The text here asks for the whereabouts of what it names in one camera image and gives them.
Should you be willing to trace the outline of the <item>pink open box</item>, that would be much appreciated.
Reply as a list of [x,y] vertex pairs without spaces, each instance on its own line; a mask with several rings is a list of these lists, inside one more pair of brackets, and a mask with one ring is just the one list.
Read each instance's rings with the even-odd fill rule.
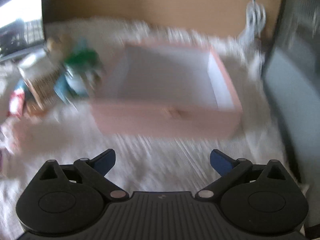
[[128,43],[91,100],[101,132],[225,139],[242,105],[219,55],[183,44]]

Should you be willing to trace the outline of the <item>white textured cloth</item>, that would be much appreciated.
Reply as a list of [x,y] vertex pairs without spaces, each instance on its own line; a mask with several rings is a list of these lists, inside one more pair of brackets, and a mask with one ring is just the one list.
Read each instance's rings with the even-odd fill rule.
[[194,30],[150,27],[144,22],[110,18],[71,20],[45,26],[48,36],[67,34],[84,38],[104,64],[110,65],[126,42],[181,42],[211,46],[216,50],[234,83],[244,114],[235,134],[221,139],[149,137],[141,134],[101,133],[85,101],[57,104],[42,118],[10,120],[5,133],[21,128],[20,146],[12,147],[7,176],[1,179],[1,239],[17,239],[23,228],[15,207],[33,176],[49,159],[71,164],[81,157],[93,158],[106,149],[116,152],[116,165],[107,178],[129,193],[134,191],[196,192],[218,178],[209,164],[210,152],[217,148],[234,158],[257,164],[270,159],[286,163],[284,146],[276,120],[258,77],[264,56],[254,45],[234,38],[220,39]]

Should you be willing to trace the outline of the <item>red wipes pack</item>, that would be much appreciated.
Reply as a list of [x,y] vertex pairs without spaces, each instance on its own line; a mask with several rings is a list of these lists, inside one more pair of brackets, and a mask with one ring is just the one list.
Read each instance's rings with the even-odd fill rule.
[[25,101],[25,92],[22,88],[16,89],[12,92],[9,99],[8,117],[20,118],[23,115]]

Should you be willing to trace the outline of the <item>green lid glass jar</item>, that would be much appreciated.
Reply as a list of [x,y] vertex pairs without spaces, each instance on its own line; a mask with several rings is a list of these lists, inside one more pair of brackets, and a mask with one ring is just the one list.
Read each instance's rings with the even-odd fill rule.
[[63,64],[69,87],[79,96],[94,96],[105,72],[98,53],[93,49],[83,49],[71,53]]

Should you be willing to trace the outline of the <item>blue tissue pack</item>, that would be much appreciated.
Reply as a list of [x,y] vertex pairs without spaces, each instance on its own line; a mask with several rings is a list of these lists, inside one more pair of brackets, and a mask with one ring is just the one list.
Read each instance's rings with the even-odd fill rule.
[[66,77],[62,74],[56,81],[54,86],[54,91],[57,96],[61,99],[65,104],[72,103],[74,99],[74,93],[67,83]]

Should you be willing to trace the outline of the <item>beige lid glass jar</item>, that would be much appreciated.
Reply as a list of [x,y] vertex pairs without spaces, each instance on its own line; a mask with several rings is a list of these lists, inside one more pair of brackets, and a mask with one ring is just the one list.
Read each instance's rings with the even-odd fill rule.
[[50,107],[55,101],[54,86],[62,73],[61,63],[39,50],[26,56],[18,69],[40,109]]

